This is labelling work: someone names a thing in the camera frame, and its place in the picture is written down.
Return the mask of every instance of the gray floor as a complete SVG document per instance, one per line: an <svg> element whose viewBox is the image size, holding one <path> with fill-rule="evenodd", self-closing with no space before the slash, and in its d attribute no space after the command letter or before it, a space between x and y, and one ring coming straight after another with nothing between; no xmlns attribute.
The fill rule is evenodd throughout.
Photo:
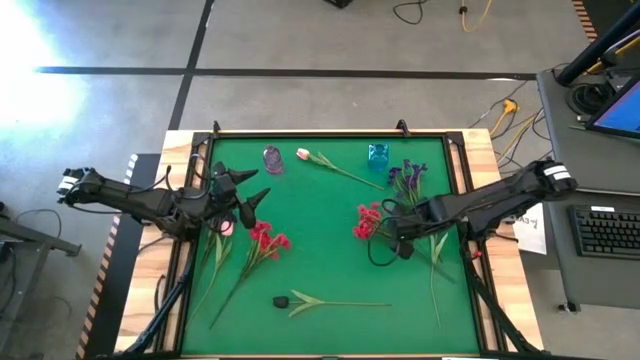
<svg viewBox="0 0 640 360"><path fill-rule="evenodd" d="M535 72L571 60L587 44L569 0L495 2L482 30L473 34L460 29L457 1L429 1L419 26L393 16L391 7L400 2L355 0L338 11L321 0L217 0L198 65ZM0 5L0 20L12 20L0 21L8 54L2 61L19 70L7 72L0 83L0 199L12 214L55 208L63 217L63 237L83 244L78 258L50 257L25 314L26 325L10 339L8 354L73 356L111 218L56 205L61 173L67 167L93 166L118 179L131 154L158 152L181 81L177 76L33 75L24 70L36 65L183 67L203 4L34 0ZM468 5L477 19L484 2ZM415 15L415 10L406 13ZM208 129L213 120L234 129L391 127L400 118L412 127L461 128L518 84L196 77L180 128ZM534 83L514 98L522 108L516 121L540 108ZM490 126L499 113L496 108L479 126ZM544 121L540 125L546 134ZM504 148L509 138L497 140L495 149ZM515 159L527 163L549 149L548 142L528 133ZM42 231L55 226L46 214L25 217L24 223ZM637 358L640 312L585 306L577 316L559 315L554 306L562 301L562 286L553 262L537 256L524 260L548 350ZM71 317L52 296L73 305ZM45 312L48 306L53 310ZM59 324L30 326L50 320Z"/></svg>

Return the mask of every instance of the green mat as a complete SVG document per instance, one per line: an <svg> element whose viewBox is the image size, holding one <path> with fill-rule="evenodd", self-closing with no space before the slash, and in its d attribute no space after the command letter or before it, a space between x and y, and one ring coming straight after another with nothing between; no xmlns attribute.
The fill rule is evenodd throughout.
<svg viewBox="0 0 640 360"><path fill-rule="evenodd" d="M389 143L390 166L403 159L427 163L422 178L424 195L451 192L440 139L242 139L216 140L213 162L236 170L260 169L239 186L250 196L270 187L257 209L260 220L273 225L272 236L286 234L292 249L279 261L265 262L243 283L213 329L209 325L244 265L251 241L248 230L237 226L233 249L218 275L213 291L195 318L187 324L184 355L317 355L317 354L477 354L474 320L458 236L450 230L439 265L450 279L434 278L441 328L438 328L429 285L431 267L420 256L398 260L388 267L373 266L366 244L355 239L357 206L393 197L387 172L367 167L367 146ZM264 170L262 151L275 145L283 155L285 172ZM321 151L334 164L374 183L380 191L329 169L298 159L302 147ZM202 236L196 269L200 269L206 237ZM379 261L393 254L376 241ZM190 310L199 303L213 273L213 258L196 272ZM390 307L320 306L289 318L272 298L293 297L291 289L326 301L380 302Z"/></svg>

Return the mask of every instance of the computer monitor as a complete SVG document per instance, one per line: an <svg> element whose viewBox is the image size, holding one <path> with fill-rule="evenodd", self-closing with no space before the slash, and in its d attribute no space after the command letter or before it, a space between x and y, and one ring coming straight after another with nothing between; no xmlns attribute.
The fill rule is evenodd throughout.
<svg viewBox="0 0 640 360"><path fill-rule="evenodd" d="M640 75L625 86L589 120L588 130L640 138Z"/></svg>

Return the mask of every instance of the pink flower bud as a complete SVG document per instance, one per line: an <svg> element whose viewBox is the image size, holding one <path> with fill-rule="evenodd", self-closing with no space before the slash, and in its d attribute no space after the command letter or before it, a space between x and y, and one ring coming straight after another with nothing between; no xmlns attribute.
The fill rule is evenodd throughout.
<svg viewBox="0 0 640 360"><path fill-rule="evenodd" d="M231 236L233 234L233 223L230 221L223 221L220 225L220 231L224 236Z"/></svg>
<svg viewBox="0 0 640 360"><path fill-rule="evenodd" d="M309 150L307 149L298 149L298 151L296 151L296 155L298 155L298 157L302 160L308 160L309 159Z"/></svg>

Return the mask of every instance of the screen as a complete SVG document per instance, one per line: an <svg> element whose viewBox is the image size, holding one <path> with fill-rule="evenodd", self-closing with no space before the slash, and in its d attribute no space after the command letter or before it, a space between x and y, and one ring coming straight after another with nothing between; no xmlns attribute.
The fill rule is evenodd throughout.
<svg viewBox="0 0 640 360"><path fill-rule="evenodd" d="M636 82L593 125L640 134L640 82Z"/></svg>

